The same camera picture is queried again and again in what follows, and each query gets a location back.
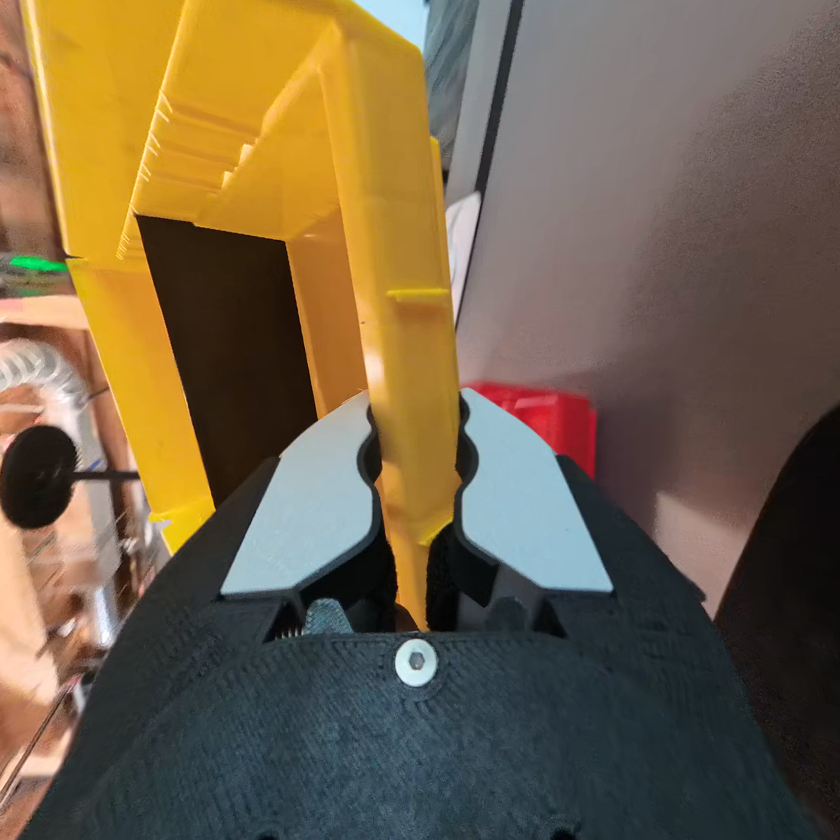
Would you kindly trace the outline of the black stand with round disc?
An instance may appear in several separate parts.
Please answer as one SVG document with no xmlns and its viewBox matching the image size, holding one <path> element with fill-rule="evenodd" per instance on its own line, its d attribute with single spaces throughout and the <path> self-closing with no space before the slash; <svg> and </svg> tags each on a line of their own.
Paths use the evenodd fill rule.
<svg viewBox="0 0 840 840">
<path fill-rule="evenodd" d="M 138 480 L 133 470 L 82 468 L 77 447 L 63 429 L 34 425 L 17 434 L 3 456 L 1 508 L 15 527 L 44 529 L 68 509 L 76 484 Z"/>
</svg>

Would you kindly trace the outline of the black bin divider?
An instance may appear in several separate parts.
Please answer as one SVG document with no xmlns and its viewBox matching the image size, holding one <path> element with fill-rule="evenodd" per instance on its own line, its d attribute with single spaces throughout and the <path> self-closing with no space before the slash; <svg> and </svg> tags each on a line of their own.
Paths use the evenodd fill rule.
<svg viewBox="0 0 840 840">
<path fill-rule="evenodd" d="M 318 420 L 287 245 L 139 216 L 213 504 Z"/>
</svg>

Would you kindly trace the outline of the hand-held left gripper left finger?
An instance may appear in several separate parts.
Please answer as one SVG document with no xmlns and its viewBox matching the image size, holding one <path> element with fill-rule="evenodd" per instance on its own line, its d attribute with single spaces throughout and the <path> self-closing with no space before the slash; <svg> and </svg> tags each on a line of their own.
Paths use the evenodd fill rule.
<svg viewBox="0 0 840 840">
<path fill-rule="evenodd" d="M 352 396 L 281 453 L 221 596 L 302 595 L 371 544 L 382 516 L 360 461 L 370 407 L 367 392 Z"/>
</svg>

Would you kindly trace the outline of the red plastic bin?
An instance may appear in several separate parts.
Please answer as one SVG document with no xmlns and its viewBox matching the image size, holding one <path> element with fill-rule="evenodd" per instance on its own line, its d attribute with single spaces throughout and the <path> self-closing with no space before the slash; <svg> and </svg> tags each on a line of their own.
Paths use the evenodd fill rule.
<svg viewBox="0 0 840 840">
<path fill-rule="evenodd" d="M 466 387 L 515 416 L 556 455 L 570 457 L 595 478 L 597 413 L 585 396 L 495 381 L 473 381 Z"/>
</svg>

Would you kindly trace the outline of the yellow plastic bin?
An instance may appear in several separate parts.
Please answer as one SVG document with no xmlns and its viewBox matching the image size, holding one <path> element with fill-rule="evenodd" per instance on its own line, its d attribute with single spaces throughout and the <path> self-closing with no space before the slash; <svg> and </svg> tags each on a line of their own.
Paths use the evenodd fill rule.
<svg viewBox="0 0 840 840">
<path fill-rule="evenodd" d="M 370 396 L 422 615 L 458 369 L 417 47 L 355 2 L 22 2 L 71 281 L 173 553 L 216 509 L 139 216 L 283 241 L 318 420 Z"/>
</svg>

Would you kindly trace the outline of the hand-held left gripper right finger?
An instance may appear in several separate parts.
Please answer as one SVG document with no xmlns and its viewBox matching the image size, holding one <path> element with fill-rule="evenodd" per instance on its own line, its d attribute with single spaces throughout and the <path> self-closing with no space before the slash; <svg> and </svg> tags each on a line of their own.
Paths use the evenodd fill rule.
<svg viewBox="0 0 840 840">
<path fill-rule="evenodd" d="M 528 425 L 469 387 L 461 422 L 451 576 L 467 597 L 575 592 L 613 582 L 556 454 Z"/>
</svg>

